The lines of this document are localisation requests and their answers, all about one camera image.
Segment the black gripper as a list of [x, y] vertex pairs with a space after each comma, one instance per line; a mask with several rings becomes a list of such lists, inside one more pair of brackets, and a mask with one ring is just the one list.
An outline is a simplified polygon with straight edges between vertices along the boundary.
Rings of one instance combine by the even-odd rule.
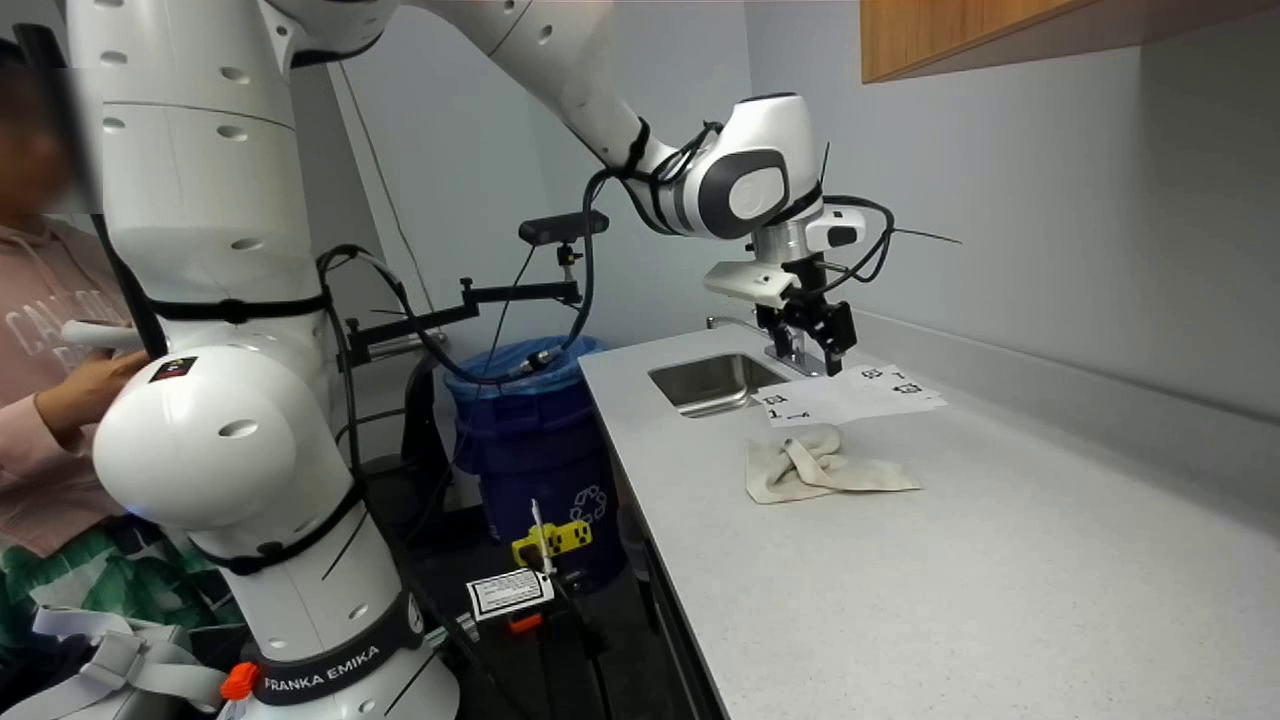
[[824, 262], [793, 262], [790, 272], [802, 282], [802, 289], [781, 308], [756, 308], [756, 323], [774, 336], [774, 358], [784, 365], [802, 365], [802, 328], [824, 348], [824, 371], [841, 378], [848, 348], [856, 345], [851, 304], [824, 298]]

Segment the person's hand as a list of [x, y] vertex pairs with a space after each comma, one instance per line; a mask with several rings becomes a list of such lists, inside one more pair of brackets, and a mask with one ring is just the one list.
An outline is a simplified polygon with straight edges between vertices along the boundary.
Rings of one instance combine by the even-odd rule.
[[96, 425], [122, 388], [148, 365], [148, 351], [100, 358], [68, 371], [61, 384], [35, 394], [35, 414], [43, 428], [73, 445], [89, 425]]

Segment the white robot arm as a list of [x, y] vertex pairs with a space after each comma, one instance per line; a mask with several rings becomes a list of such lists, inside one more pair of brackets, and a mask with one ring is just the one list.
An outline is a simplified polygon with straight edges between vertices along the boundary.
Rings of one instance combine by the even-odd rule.
[[441, 621], [414, 600], [327, 425], [326, 286], [289, 81], [369, 53], [399, 8], [454, 23], [599, 162], [664, 235], [743, 241], [710, 286], [851, 348], [824, 251], [866, 217], [824, 193], [797, 93], [733, 104], [670, 146], [607, 83], [618, 0], [68, 0], [68, 47], [103, 65], [103, 228], [163, 351], [91, 437], [109, 496], [229, 579], [248, 677], [221, 720], [458, 720]]

